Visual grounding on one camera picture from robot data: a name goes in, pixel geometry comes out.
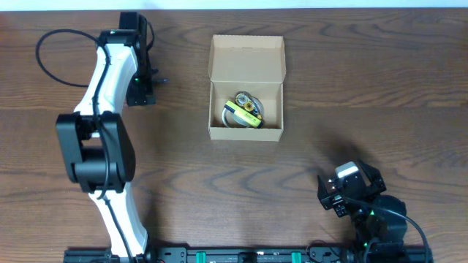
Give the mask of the open cardboard box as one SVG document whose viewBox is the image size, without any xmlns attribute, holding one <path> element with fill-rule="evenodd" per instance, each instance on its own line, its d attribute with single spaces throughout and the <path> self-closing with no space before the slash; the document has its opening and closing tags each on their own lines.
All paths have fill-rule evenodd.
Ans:
<svg viewBox="0 0 468 263">
<path fill-rule="evenodd" d="M 208 73 L 211 84 L 208 131 L 212 140 L 280 141 L 284 131 L 283 82 L 286 76 L 282 36 L 214 35 Z M 224 104 L 235 103 L 240 91 L 262 103 L 264 113 L 260 129 L 240 124 L 227 128 L 223 124 Z"/>
</svg>

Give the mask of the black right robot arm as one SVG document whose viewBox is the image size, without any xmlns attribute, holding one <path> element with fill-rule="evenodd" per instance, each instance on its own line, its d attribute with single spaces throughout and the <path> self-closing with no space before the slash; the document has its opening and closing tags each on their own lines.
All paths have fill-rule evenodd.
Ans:
<svg viewBox="0 0 468 263">
<path fill-rule="evenodd" d="M 352 253 L 356 262 L 409 262 L 404 247 L 407 231 L 406 205 L 384 195 L 380 171 L 361 160 L 335 169 L 336 176 L 317 178 L 317 197 L 325 210 L 340 218 L 348 216 L 355 228 Z"/>
</svg>

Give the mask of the black ballpoint pen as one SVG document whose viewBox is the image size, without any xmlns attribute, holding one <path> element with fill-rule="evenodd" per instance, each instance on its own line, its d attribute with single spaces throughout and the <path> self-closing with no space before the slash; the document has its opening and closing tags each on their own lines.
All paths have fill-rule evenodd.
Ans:
<svg viewBox="0 0 468 263">
<path fill-rule="evenodd" d="M 153 84 L 163 84 L 163 83 L 167 83 L 168 81 L 169 81 L 168 78 L 153 78 L 152 79 Z"/>
</svg>

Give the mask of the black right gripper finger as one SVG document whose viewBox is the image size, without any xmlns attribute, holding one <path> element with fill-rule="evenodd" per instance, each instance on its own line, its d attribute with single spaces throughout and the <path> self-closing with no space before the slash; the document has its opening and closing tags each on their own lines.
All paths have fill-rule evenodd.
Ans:
<svg viewBox="0 0 468 263">
<path fill-rule="evenodd" d="M 327 199 L 330 196 L 330 194 L 327 191 L 324 181 L 319 175 L 317 176 L 317 182 L 318 182 L 318 189 L 317 189 L 318 199 Z"/>
<path fill-rule="evenodd" d="M 368 178 L 372 186 L 375 186 L 378 188 L 384 187 L 384 181 L 382 179 L 382 175 L 377 168 L 363 162 L 361 159 L 358 159 L 358 163 L 360 164 L 361 169 L 363 170 L 365 176 Z"/>
</svg>

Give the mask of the clear adhesive tape roll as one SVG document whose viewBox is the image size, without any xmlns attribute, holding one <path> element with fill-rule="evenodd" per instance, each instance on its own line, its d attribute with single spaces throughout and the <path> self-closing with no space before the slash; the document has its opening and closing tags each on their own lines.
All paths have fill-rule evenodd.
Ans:
<svg viewBox="0 0 468 263">
<path fill-rule="evenodd" d="M 263 115 L 264 107 L 263 107 L 262 103 L 260 102 L 260 100 L 258 98 L 256 98 L 256 97 L 252 97 L 252 101 L 253 101 L 255 107 L 258 109 L 259 114 Z M 250 127 L 250 125 L 246 121 L 242 120 L 238 116 L 232 114 L 232 117 L 233 117 L 233 120 L 235 122 L 237 122 L 238 124 L 240 124 L 242 126 L 245 126 L 245 127 Z"/>
</svg>

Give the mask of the white masking tape roll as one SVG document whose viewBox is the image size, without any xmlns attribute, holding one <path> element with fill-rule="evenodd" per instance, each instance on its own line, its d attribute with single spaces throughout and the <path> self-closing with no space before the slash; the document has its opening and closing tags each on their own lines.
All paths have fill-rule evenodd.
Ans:
<svg viewBox="0 0 468 263">
<path fill-rule="evenodd" d="M 227 128 L 235 128 L 238 123 L 235 121 L 235 115 L 227 108 L 223 108 L 222 122 Z"/>
</svg>

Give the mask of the yellow highlighter marker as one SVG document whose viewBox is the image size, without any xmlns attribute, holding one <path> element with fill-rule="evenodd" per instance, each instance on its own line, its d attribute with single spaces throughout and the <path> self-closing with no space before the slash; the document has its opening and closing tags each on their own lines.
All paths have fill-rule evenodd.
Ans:
<svg viewBox="0 0 468 263">
<path fill-rule="evenodd" d="M 224 107 L 234 113 L 234 115 L 246 121 L 252 128 L 260 129 L 263 126 L 263 122 L 259 118 L 239 107 L 234 102 L 227 101 Z"/>
</svg>

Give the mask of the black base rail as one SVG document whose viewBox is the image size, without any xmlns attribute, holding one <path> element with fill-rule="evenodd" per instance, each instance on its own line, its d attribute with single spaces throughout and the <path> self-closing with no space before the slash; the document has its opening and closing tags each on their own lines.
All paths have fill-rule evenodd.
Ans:
<svg viewBox="0 0 468 263">
<path fill-rule="evenodd" d="M 409 247 L 383 252 L 373 245 L 369 251 L 313 246 L 308 248 L 198 248 L 161 247 L 138 255 L 133 262 L 155 263 L 358 263 L 432 262 L 431 253 Z"/>
</svg>

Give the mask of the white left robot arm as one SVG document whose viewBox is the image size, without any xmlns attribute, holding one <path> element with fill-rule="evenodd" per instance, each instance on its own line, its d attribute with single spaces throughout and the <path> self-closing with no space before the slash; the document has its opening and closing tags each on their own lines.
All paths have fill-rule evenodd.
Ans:
<svg viewBox="0 0 468 263">
<path fill-rule="evenodd" d="M 122 119 L 125 105 L 154 104 L 147 28 L 103 31 L 93 39 L 97 63 L 72 113 L 60 114 L 56 132 L 69 179 L 98 207 L 110 236 L 104 251 L 68 251 L 65 262 L 154 262 L 137 214 L 131 182 L 136 155 Z"/>
</svg>

